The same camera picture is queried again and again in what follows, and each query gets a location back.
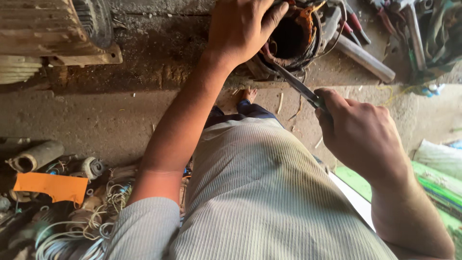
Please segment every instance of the dark pants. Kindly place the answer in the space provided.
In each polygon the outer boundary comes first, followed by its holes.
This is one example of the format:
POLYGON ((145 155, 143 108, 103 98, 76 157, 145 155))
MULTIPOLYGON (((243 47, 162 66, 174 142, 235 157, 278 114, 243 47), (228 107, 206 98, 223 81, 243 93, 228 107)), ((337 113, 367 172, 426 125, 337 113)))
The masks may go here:
POLYGON ((248 99, 241 100, 241 102, 236 105, 236 108, 238 114, 225 115, 223 111, 218 108, 218 106, 214 105, 210 111, 210 114, 208 115, 204 129, 212 125, 226 122, 228 120, 239 121, 244 118, 274 118, 279 122, 273 113, 257 104, 251 104, 248 99))

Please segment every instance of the bare foot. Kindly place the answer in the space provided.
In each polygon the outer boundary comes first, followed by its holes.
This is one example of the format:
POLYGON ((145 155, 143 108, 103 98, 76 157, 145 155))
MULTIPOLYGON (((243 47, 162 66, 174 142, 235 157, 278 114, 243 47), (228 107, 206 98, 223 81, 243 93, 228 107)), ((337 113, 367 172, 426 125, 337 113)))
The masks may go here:
POLYGON ((250 103, 254 103, 255 97, 257 96, 258 89, 246 89, 242 94, 242 99, 248 99, 250 103))

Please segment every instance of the orange paper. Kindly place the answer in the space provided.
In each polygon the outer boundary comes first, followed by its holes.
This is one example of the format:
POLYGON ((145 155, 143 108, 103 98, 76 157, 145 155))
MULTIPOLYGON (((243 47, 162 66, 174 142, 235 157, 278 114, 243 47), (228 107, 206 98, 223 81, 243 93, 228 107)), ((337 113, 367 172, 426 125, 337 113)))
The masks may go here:
POLYGON ((48 173, 18 173, 15 192, 43 192, 54 202, 69 200, 78 204, 84 201, 87 178, 51 175, 48 173))

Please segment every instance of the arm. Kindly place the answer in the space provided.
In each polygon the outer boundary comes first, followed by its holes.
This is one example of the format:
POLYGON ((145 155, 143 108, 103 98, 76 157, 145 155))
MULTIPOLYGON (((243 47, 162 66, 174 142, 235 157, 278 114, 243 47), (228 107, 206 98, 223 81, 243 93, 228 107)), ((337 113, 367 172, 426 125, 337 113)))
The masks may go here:
POLYGON ((184 167, 230 72, 263 46, 287 12, 274 0, 221 0, 212 13, 209 43, 194 72, 148 143, 128 204, 149 197, 179 203, 184 167))
POLYGON ((377 235, 399 258, 453 259, 454 244, 414 176, 388 109, 344 99, 331 89, 315 93, 334 119, 315 111, 326 147, 372 187, 377 235))

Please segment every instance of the metal rod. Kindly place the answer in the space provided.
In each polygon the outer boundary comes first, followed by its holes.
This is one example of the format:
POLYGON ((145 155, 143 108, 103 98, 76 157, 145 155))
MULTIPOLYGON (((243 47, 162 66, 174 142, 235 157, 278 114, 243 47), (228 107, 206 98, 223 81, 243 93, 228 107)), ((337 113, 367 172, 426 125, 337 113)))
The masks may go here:
POLYGON ((412 39, 417 68, 419 70, 426 70, 424 47, 422 45, 422 38, 420 37, 419 23, 417 21, 414 4, 407 5, 403 10, 406 14, 407 26, 412 39))
MULTIPOLYGON (((334 38, 337 38, 338 32, 335 32, 334 38)), ((348 57, 354 59, 357 63, 361 64, 364 68, 368 69, 379 79, 386 83, 390 83, 396 76, 396 73, 377 60, 374 56, 367 51, 356 45, 347 37, 340 35, 338 43, 335 48, 345 53, 348 57)))

